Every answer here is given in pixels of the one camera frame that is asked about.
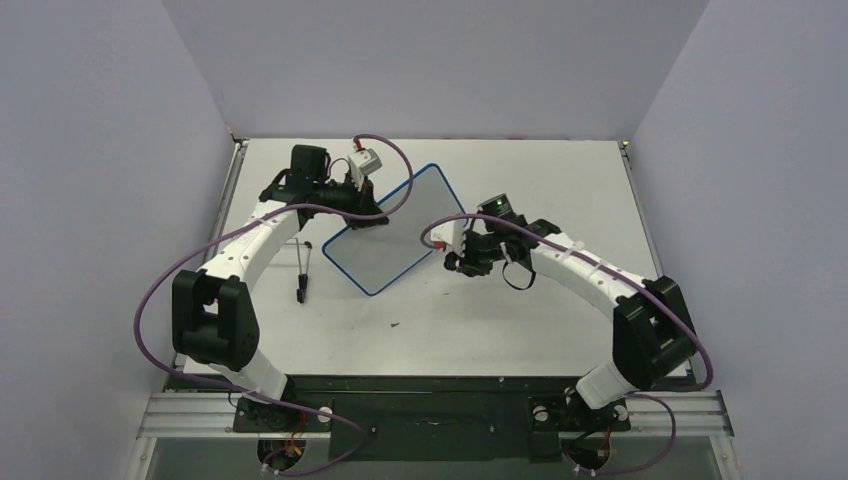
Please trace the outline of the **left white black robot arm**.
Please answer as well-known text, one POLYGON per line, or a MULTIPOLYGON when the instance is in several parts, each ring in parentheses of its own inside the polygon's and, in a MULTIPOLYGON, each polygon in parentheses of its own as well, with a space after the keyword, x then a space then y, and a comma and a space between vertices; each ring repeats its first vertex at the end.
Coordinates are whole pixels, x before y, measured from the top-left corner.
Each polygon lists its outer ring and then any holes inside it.
POLYGON ((333 180, 325 148, 295 145, 289 166, 260 193, 247 231, 198 270, 180 271, 171 284, 175 351, 244 388, 248 413, 275 430, 303 416, 296 399, 286 395, 293 387, 288 376, 260 349, 251 290, 286 242, 324 208, 349 213, 346 223, 354 229, 388 224, 369 178, 382 166, 378 154, 358 146, 345 162, 343 180, 333 180))

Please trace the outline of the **blue framed whiteboard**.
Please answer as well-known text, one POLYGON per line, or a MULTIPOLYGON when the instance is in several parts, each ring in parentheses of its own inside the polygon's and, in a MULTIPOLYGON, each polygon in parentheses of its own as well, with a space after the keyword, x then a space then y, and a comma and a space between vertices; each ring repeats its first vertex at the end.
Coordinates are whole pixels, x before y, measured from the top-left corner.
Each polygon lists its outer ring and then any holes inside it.
POLYGON ((363 294, 373 297, 433 253, 420 242, 427 225, 464 211, 441 167, 430 163, 414 174, 412 193, 386 225, 345 227, 323 244, 322 253, 363 294))

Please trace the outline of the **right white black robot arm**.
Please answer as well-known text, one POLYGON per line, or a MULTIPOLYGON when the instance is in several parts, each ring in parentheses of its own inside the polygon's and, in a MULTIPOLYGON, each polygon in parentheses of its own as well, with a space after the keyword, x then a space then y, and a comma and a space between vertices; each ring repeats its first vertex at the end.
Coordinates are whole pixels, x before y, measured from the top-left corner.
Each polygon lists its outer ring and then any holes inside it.
POLYGON ((601 312, 612 325, 611 357, 564 393, 564 413, 576 428, 624 420, 623 398, 658 386, 698 353, 691 317, 677 283, 649 279, 607 263, 554 223, 528 221, 504 194, 429 228, 422 238, 444 251, 444 266, 486 276, 496 263, 517 264, 532 279, 556 281, 601 312))

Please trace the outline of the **aluminium rail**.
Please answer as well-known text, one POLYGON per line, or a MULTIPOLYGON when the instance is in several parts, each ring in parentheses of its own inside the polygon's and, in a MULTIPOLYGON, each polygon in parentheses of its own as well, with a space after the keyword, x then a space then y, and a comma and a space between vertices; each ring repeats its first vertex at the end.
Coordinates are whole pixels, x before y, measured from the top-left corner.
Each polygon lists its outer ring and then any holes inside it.
MULTIPOLYGON (((676 418, 677 435, 694 437, 732 436, 729 414, 718 391, 696 393, 655 393, 676 418)), ((181 439, 282 439, 288 433, 238 432, 233 428, 235 401, 226 393, 155 393, 150 396, 139 438, 181 439)), ((631 436, 661 436, 670 432, 670 418, 661 405, 646 399, 626 401, 631 436)))

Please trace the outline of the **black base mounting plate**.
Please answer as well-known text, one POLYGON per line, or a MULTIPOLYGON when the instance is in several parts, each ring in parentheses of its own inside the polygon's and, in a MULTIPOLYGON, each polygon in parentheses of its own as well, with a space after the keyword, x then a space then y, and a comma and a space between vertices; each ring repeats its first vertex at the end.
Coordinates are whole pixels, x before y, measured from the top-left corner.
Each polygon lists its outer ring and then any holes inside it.
POLYGON ((629 394, 592 410, 572 377, 297 375, 281 405, 247 396, 233 401, 232 428, 256 434, 257 453, 289 469, 310 438, 329 437, 329 457, 350 461, 577 462, 599 468, 613 434, 634 434, 656 414, 680 425, 670 399, 629 394))

